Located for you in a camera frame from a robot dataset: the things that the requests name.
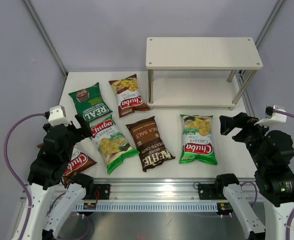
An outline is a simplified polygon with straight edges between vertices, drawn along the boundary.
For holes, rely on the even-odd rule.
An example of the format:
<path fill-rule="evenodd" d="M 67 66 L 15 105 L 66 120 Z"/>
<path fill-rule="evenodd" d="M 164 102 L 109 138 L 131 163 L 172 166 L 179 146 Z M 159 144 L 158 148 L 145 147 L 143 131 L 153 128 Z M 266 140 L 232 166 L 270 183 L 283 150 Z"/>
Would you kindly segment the brown Kettle sea salt bag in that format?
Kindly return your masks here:
<path fill-rule="evenodd" d="M 160 136 L 155 116 L 127 124 L 126 127 L 139 152 L 143 172 L 175 159 Z"/>

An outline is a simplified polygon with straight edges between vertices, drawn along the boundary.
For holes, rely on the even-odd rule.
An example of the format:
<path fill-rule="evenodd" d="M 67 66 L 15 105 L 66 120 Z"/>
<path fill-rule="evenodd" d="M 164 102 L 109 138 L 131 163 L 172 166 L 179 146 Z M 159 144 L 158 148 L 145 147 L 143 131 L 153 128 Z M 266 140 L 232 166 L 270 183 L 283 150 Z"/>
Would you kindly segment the green REAL chips bag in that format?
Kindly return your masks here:
<path fill-rule="evenodd" d="M 113 112 L 105 103 L 98 82 L 88 88 L 71 92 L 69 96 L 74 102 L 77 114 L 87 122 L 92 122 Z"/>

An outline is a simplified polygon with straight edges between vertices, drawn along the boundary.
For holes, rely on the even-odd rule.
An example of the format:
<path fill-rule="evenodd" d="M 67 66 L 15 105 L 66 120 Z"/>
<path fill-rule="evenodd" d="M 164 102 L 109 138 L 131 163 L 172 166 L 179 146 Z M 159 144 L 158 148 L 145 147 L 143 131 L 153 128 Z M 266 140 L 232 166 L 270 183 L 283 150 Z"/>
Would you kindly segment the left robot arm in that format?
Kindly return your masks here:
<path fill-rule="evenodd" d="M 74 146 L 92 136 L 89 123 L 77 114 L 80 128 L 64 116 L 43 126 L 46 135 L 37 158 L 31 164 L 28 176 L 29 186 L 27 206 L 24 208 L 17 233 L 21 240 L 55 240 L 80 199 L 89 199 L 94 195 L 94 186 L 88 182 L 71 184 L 71 192 L 66 193 L 57 208 L 49 211 L 52 197 L 56 191 L 68 163 L 71 160 Z"/>

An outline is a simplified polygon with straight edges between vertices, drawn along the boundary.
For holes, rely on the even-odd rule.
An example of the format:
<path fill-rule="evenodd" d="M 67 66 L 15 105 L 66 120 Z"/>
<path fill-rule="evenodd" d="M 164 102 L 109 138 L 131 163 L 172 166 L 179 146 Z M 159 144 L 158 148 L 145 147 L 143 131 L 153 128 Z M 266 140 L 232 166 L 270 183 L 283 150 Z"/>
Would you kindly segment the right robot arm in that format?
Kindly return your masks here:
<path fill-rule="evenodd" d="M 226 198 L 236 214 L 247 240 L 289 240 L 293 237 L 291 222 L 294 211 L 294 173 L 289 167 L 294 157 L 291 136 L 269 127 L 286 121 L 286 112 L 272 109 L 268 117 L 257 119 L 246 113 L 220 116 L 220 133 L 228 135 L 234 128 L 240 132 L 235 142 L 244 143 L 256 167 L 256 187 L 263 197 L 265 223 L 261 223 L 245 199 L 238 178 L 218 175 L 214 193 Z"/>

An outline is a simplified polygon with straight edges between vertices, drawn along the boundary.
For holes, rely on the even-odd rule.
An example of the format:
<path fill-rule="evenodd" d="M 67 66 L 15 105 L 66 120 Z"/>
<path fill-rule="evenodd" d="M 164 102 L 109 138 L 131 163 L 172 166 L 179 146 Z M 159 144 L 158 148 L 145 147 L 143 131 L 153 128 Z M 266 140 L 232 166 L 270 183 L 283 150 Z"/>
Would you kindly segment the green Chuba seaweed bag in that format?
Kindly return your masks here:
<path fill-rule="evenodd" d="M 91 140 L 103 158 L 107 174 L 111 174 L 125 159 L 139 154 L 119 130 L 112 115 L 92 126 L 91 131 Z"/>

